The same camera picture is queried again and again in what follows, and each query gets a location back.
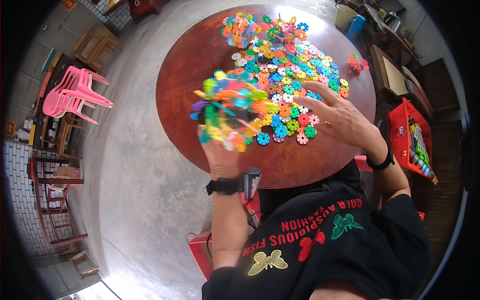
gray floor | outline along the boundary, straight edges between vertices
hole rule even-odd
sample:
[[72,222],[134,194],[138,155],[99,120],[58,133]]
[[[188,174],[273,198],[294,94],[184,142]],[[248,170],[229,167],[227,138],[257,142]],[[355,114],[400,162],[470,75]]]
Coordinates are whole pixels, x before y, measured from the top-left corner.
[[71,207],[104,281],[123,299],[200,299],[205,279],[185,241],[210,229],[209,176],[185,159],[160,124],[155,88],[162,61],[191,26],[218,11],[251,3],[292,6],[334,24],[333,0],[175,0],[159,16],[128,24],[124,51],[111,63],[114,106],[95,109],[99,125],[81,132],[85,184]]

hand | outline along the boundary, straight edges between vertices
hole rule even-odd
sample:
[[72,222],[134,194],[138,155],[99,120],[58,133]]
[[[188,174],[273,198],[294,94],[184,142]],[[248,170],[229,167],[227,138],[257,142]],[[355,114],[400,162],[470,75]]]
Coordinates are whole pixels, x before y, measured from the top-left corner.
[[[197,134],[199,136],[202,134],[202,128],[200,126],[198,126]],[[210,140],[208,143],[201,145],[207,156],[208,164],[210,165],[212,180],[238,176],[238,151],[228,151],[220,142],[215,140]]]
[[376,149],[382,148],[382,143],[386,146],[378,128],[371,124],[350,101],[319,82],[304,82],[302,87],[322,96],[323,101],[304,96],[294,98],[296,103],[312,109],[318,115],[321,120],[316,126],[318,130],[341,142],[361,148],[367,153],[376,152]]

brick pattern wall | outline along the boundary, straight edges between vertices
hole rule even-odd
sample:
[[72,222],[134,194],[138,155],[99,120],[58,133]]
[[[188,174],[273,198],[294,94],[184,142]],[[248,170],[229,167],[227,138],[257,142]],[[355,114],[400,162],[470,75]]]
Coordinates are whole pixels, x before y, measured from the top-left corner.
[[108,16],[102,14],[106,12],[110,7],[108,6],[108,0],[100,0],[98,4],[93,4],[90,0],[80,0],[80,3],[85,5],[91,12],[100,18],[104,23],[110,21],[118,29],[122,29],[125,24],[132,18],[130,16],[130,6],[128,2],[124,3],[117,10],[112,12]]
[[[47,225],[47,231],[50,240],[55,240],[53,226],[48,215],[44,215],[43,220],[39,220],[33,192],[32,181],[28,179],[27,163],[29,157],[32,156],[33,149],[27,144],[7,142],[3,143],[5,173],[10,184],[10,196],[12,199],[12,209],[14,219],[19,230],[20,237],[26,250],[32,257],[56,254],[68,249],[68,245],[49,248],[43,238],[40,222],[43,221]],[[38,157],[56,158],[57,154],[47,151],[38,151]],[[46,163],[45,171],[53,172],[60,164]],[[43,178],[51,177],[51,174],[44,174],[40,163],[37,166],[38,176]],[[47,207],[45,186],[39,186],[41,193],[41,208]],[[54,197],[63,197],[62,192],[52,193]],[[60,206],[60,202],[51,203],[51,207]],[[54,226],[71,224],[68,214],[53,215]],[[60,239],[66,239],[73,236],[71,227],[58,228],[57,234]]]

black wristwatch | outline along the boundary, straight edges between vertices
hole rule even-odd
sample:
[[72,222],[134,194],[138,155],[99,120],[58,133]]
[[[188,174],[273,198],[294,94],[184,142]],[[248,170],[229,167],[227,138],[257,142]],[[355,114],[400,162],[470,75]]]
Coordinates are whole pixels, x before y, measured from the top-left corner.
[[392,153],[392,147],[390,147],[390,144],[388,142],[387,147],[388,147],[388,153],[387,153],[387,158],[385,161],[379,165],[374,164],[367,156],[367,164],[374,170],[374,171],[381,171],[386,169],[390,164],[394,165],[395,161],[393,159],[393,153]]
[[211,195],[218,192],[220,195],[233,195],[236,192],[244,191],[244,176],[240,174],[237,178],[219,178],[217,181],[210,180],[207,184],[207,193]]

red-brown tabletop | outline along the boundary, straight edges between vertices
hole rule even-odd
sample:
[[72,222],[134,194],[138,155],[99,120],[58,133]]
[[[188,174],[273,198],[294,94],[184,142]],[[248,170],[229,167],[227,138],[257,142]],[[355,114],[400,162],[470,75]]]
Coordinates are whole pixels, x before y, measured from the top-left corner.
[[[235,67],[231,55],[241,49],[229,46],[220,34],[223,18],[237,12],[251,14],[261,20],[263,15],[272,19],[307,23],[307,40],[317,46],[339,66],[340,78],[348,81],[348,100],[370,121],[375,116],[375,90],[369,71],[353,73],[348,66],[348,55],[358,51],[335,27],[307,12],[287,6],[246,5],[228,9],[203,19],[187,32],[170,49],[162,64],[156,83],[156,106],[165,133],[176,148],[193,164],[208,172],[209,166],[197,137],[197,123],[190,119],[190,106],[200,98],[194,90],[202,90],[205,79],[213,72],[225,72]],[[272,130],[263,131],[272,136]],[[295,136],[285,141],[261,146],[255,140],[240,154],[239,166],[262,170],[260,188],[280,189],[301,186],[326,178],[343,168],[358,149],[341,143],[320,131],[305,145]]]

